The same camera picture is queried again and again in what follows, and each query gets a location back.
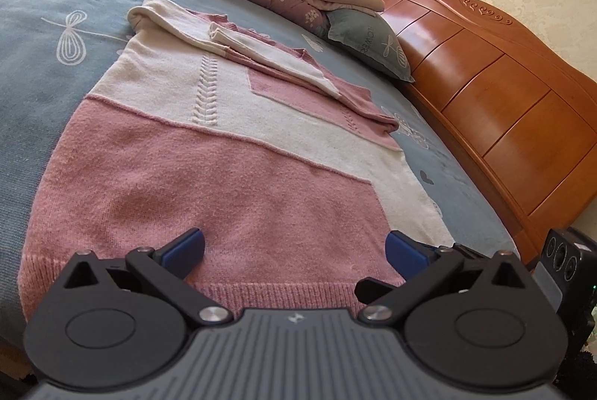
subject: wooden bed frame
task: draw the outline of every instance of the wooden bed frame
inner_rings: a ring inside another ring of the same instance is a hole
[[[396,83],[525,263],[597,194],[597,83],[478,0],[384,0],[415,83]]]

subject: cable knit pattern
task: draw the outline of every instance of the cable knit pattern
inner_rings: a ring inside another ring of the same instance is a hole
[[[198,125],[217,125],[217,68],[218,62],[209,55],[203,55],[199,67],[197,97],[193,109],[193,123]]]
[[[354,122],[354,120],[352,119],[352,116],[350,115],[350,112],[348,112],[347,108],[343,108],[342,109],[342,114],[344,114],[344,118],[346,119],[346,123],[348,124],[348,128],[355,132],[355,133],[359,133],[359,128],[356,126],[356,123]]]

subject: knit sweater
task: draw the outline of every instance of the knit sweater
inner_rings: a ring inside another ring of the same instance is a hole
[[[237,313],[356,311],[358,280],[402,282],[384,257],[390,230],[453,243],[369,90],[225,16],[145,0],[128,18],[135,36],[35,197],[26,317],[76,250],[121,257],[193,226],[207,245],[188,283]]]

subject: pillowcase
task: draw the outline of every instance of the pillowcase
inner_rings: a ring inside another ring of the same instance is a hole
[[[410,65],[390,25],[356,9],[327,11],[328,39],[393,79],[414,82]]]

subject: camera lens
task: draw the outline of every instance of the camera lens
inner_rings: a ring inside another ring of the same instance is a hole
[[[556,238],[551,237],[549,244],[547,244],[547,256],[551,257],[553,255],[554,250],[556,250]]]
[[[553,268],[556,272],[562,268],[564,260],[566,260],[566,245],[562,244],[557,248],[556,255],[553,257]]]
[[[569,281],[574,276],[574,272],[576,272],[576,257],[570,257],[563,271],[563,278]]]

